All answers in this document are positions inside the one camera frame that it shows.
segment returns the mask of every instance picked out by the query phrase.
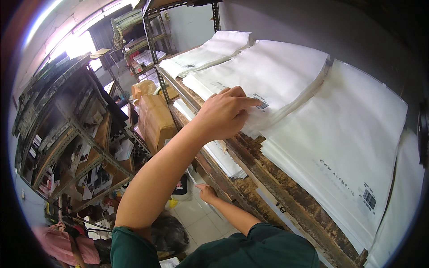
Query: barcode label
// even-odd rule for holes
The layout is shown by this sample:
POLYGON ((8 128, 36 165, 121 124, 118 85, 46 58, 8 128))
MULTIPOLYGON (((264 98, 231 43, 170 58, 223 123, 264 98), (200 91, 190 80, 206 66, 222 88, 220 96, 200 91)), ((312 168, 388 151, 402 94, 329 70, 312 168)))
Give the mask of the barcode label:
POLYGON ((253 98, 254 99, 258 99, 258 100, 260 100, 262 102, 261 105, 257 106, 258 108, 265 109, 265 108, 267 108, 269 106, 268 103, 264 102, 261 98, 259 98, 259 97, 253 97, 253 98))
POLYGON ((363 199, 366 201, 366 203, 374 209, 375 207, 375 198, 374 196, 368 191, 368 189, 365 189, 365 192, 363 193, 363 199))

